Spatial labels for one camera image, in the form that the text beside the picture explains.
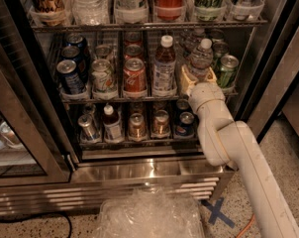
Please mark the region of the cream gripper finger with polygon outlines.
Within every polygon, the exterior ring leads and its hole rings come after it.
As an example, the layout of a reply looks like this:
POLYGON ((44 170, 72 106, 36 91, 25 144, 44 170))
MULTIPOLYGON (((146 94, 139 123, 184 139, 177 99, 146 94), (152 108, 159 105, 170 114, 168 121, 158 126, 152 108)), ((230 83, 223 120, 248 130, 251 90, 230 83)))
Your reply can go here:
POLYGON ((207 73, 207 76, 206 76, 206 81, 207 82, 213 82, 215 83, 217 81, 217 77, 214 73, 213 70, 210 70, 208 73, 207 73))
POLYGON ((190 73, 188 66, 184 64, 180 69, 179 84, 182 95, 189 96, 192 89, 198 83, 198 78, 190 73))

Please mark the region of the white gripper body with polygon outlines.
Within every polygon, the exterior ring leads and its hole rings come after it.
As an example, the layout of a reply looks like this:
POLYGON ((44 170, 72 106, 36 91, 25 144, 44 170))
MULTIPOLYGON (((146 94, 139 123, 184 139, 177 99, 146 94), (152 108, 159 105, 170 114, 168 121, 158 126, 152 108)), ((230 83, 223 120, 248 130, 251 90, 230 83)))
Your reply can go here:
POLYGON ((211 82, 200 82, 189 93, 188 102, 194 114, 202 107, 208 107, 215 112, 226 112, 225 95, 222 89, 211 82))

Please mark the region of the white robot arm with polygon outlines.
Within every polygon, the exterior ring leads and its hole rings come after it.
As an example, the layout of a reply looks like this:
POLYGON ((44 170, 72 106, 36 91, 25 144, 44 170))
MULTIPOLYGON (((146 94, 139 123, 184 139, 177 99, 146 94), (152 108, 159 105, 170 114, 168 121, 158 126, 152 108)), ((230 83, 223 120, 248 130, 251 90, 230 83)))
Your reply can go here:
POLYGON ((234 163, 240 171, 262 238, 299 238, 299 227, 254 137, 243 121, 233 119, 222 89, 201 81, 183 65, 178 86, 199 119, 197 135, 212 166, 234 163))

